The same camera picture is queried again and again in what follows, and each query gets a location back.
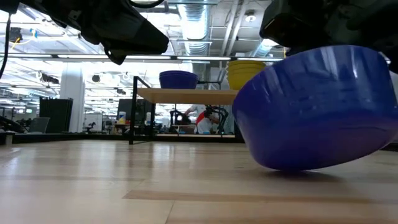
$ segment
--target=person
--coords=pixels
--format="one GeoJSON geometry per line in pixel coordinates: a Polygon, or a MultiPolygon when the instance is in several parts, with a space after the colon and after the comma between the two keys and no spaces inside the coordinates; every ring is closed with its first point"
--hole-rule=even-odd
{"type": "Polygon", "coordinates": [[[219,123],[218,114],[206,113],[205,105],[192,105],[185,112],[185,115],[189,115],[192,112],[197,112],[197,126],[195,128],[195,133],[210,134],[210,129],[213,127],[213,124],[219,123]]]}

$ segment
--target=floor board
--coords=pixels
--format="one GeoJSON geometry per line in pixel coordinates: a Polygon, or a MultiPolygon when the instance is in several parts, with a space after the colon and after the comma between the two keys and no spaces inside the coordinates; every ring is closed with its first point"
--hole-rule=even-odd
{"type": "Polygon", "coordinates": [[[0,148],[1,223],[398,223],[398,153],[285,174],[244,144],[0,148]]]}

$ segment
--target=shelf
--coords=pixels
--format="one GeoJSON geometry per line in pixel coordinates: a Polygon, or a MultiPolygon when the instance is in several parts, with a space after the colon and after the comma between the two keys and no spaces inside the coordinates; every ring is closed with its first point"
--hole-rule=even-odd
{"type": "Polygon", "coordinates": [[[138,88],[137,93],[151,103],[232,105],[238,91],[138,88]]]}

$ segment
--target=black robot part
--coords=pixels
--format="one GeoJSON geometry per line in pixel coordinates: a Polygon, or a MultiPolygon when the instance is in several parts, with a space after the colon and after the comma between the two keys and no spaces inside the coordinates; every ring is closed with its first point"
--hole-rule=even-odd
{"type": "Polygon", "coordinates": [[[359,45],[384,53],[398,72],[398,0],[274,0],[260,36],[289,47],[287,55],[327,45],[359,45]]]}
{"type": "MultiPolygon", "coordinates": [[[[49,15],[59,26],[73,27],[92,44],[102,44],[112,62],[120,65],[127,55],[161,54],[169,39],[143,18],[129,0],[22,0],[49,15]]],[[[15,0],[2,0],[0,9],[14,12],[15,0]]]]}
{"type": "Polygon", "coordinates": [[[169,128],[170,133],[177,132],[174,125],[189,125],[189,124],[191,124],[189,116],[179,112],[178,110],[170,111],[170,128],[169,128]]]}
{"type": "Polygon", "coordinates": [[[218,133],[224,133],[224,124],[228,117],[228,112],[224,108],[218,106],[206,105],[205,117],[208,118],[211,114],[216,113],[220,117],[220,122],[218,123],[218,133]]]}

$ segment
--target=blue bowl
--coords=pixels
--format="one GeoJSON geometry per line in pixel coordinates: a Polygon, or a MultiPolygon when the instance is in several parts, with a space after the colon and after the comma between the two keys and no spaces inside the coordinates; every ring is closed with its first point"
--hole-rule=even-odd
{"type": "Polygon", "coordinates": [[[190,75],[190,76],[193,76],[193,77],[198,77],[198,75],[197,74],[195,74],[195,73],[192,73],[192,72],[186,72],[186,71],[179,71],[179,70],[170,70],[170,71],[164,71],[164,72],[161,72],[160,74],[159,74],[159,76],[161,77],[161,76],[163,76],[163,75],[173,75],[173,74],[182,74],[182,75],[190,75]]]}
{"type": "Polygon", "coordinates": [[[389,144],[396,108],[384,58],[341,45],[266,67],[239,91],[233,114],[260,165],[295,171],[349,162],[389,144]]]}
{"type": "Polygon", "coordinates": [[[183,71],[167,71],[159,75],[160,87],[171,89],[195,89],[198,76],[183,71]]]}

